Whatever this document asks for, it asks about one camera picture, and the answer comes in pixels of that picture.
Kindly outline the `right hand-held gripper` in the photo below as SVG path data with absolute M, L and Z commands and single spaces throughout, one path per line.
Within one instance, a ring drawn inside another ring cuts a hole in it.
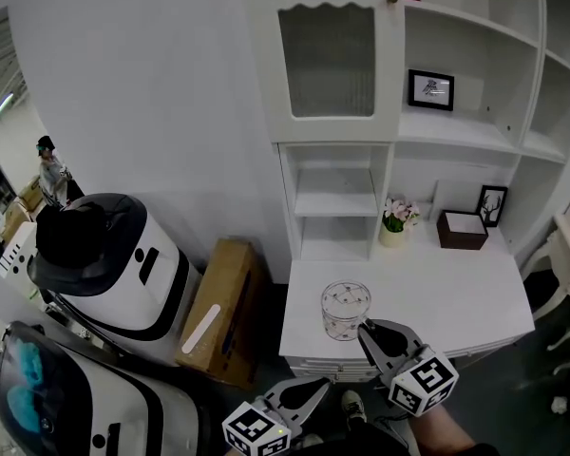
M 452 363 L 407 325 L 367 318 L 358 327 L 358 339 L 370 364 L 381 373 L 392 371 L 402 355 L 416 353 L 389 382 L 389 402 L 410 416 L 420 417 L 442 404 L 458 382 Z

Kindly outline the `clear patterned glass cup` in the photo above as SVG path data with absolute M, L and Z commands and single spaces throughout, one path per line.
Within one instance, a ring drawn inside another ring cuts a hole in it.
M 368 316 L 371 292 L 362 283 L 339 280 L 320 296 L 323 327 L 328 337 L 340 342 L 357 338 L 358 327 Z

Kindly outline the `white wooden shelf unit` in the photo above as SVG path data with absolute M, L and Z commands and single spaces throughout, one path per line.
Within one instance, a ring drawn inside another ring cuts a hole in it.
M 394 146 L 280 143 L 276 152 L 293 259 L 368 260 L 384 209 Z

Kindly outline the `long brown cardboard box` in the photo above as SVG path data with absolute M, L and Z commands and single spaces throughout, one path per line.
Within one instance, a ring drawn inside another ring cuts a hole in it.
M 268 278 L 253 245 L 220 239 L 175 352 L 175 362 L 215 381 L 249 389 L 257 369 L 260 308 Z

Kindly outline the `pink flowers in cream pot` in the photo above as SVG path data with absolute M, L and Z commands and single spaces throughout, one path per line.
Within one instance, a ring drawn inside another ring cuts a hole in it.
M 386 248 L 403 246 L 419 217 L 420 209 L 415 203 L 387 197 L 378 235 L 380 244 Z

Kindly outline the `dark brown open box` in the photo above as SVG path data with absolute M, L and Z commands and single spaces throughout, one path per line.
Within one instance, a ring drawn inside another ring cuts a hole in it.
M 444 249 L 479 251 L 488 239 L 484 223 L 476 213 L 443 210 L 436 228 Z

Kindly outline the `white leaning board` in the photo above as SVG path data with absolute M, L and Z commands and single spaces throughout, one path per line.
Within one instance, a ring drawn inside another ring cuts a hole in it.
M 429 220 L 436 221 L 443 210 L 474 213 L 483 186 L 479 182 L 464 180 L 438 180 Z

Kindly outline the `black framed deer picture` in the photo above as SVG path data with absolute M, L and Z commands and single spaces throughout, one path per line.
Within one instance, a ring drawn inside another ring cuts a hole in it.
M 482 187 L 476 213 L 486 228 L 496 227 L 500 221 L 508 188 L 504 186 L 484 185 Z

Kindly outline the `white robot with glossy lid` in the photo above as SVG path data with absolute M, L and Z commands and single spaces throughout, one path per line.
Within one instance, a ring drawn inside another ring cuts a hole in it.
M 40 351 L 39 434 L 20 427 L 8 406 L 8 389 L 22 381 L 12 359 L 16 340 Z M 202 415 L 183 390 L 95 360 L 19 321 L 2 342 L 0 421 L 27 456 L 201 455 Z

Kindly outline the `white robot with grey lid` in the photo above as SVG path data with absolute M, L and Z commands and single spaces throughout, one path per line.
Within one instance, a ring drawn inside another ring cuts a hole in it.
M 36 224 L 28 276 L 41 294 L 115 349 L 174 365 L 202 276 L 145 204 L 93 194 Z

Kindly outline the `white bookshelf hutch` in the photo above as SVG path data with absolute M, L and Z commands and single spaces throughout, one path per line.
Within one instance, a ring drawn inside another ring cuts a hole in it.
M 274 0 L 245 0 L 262 105 L 279 142 L 284 82 Z M 386 194 L 429 220 L 438 180 L 508 188 L 500 230 L 518 256 L 570 160 L 570 0 L 403 0 L 400 118 Z M 455 77 L 454 108 L 408 105 L 408 70 Z

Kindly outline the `black framed abstract picture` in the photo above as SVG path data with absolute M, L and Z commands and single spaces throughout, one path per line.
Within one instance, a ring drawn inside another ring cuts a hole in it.
M 443 111 L 454 108 L 455 77 L 409 69 L 408 105 Z

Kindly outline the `blue crumpled cloth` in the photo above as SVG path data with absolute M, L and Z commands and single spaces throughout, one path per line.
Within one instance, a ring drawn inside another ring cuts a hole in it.
M 12 359 L 18 367 L 22 381 L 8 389 L 7 401 L 10 413 L 21 428 L 39 434 L 41 422 L 34 404 L 34 396 L 35 390 L 44 384 L 40 351 L 33 343 L 16 340 Z

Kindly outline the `white ribbed glass cabinet door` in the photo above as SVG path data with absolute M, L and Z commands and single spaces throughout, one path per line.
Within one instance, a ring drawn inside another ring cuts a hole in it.
M 404 71 L 404 3 L 274 0 L 281 143 L 389 143 Z

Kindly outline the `stacked brown cardboard cartons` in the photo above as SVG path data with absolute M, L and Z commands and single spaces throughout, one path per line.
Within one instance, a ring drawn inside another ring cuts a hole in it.
M 36 175 L 18 193 L 6 211 L 4 225 L 0 229 L 0 238 L 4 244 L 11 242 L 24 222 L 34 222 L 35 216 L 43 205 L 44 196 L 40 187 L 39 176 Z

